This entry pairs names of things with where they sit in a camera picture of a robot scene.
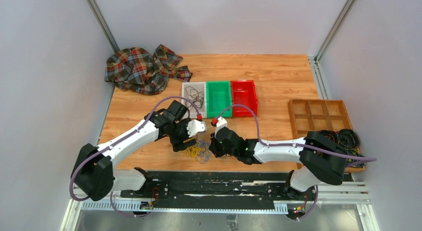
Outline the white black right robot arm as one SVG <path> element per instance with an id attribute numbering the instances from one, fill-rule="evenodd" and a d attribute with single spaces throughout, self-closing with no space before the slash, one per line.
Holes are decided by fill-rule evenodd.
<path id="1" fill-rule="evenodd" d="M 290 172 L 284 186 L 286 196 L 292 200 L 319 183 L 341 185 L 347 163 L 345 149 L 317 131 L 294 140 L 259 141 L 244 139 L 224 126 L 211 134 L 209 150 L 217 158 L 229 155 L 246 165 L 301 163 L 302 168 Z"/>

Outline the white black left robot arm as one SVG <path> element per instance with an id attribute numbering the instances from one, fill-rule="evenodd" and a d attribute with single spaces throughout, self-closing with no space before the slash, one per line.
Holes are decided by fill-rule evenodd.
<path id="1" fill-rule="evenodd" d="M 195 145 L 195 136 L 205 132 L 207 127 L 200 112 L 196 119 L 191 119 L 188 111 L 179 101 L 172 101 L 166 109 L 153 108 L 136 126 L 108 142 L 85 144 L 71 174 L 71 197 L 83 201 L 76 197 L 75 185 L 92 201 L 125 190 L 133 190 L 141 198 L 148 197 L 152 184 L 147 181 L 145 172 L 135 168 L 119 170 L 117 166 L 139 148 L 162 138 L 169 138 L 174 152 Z"/>

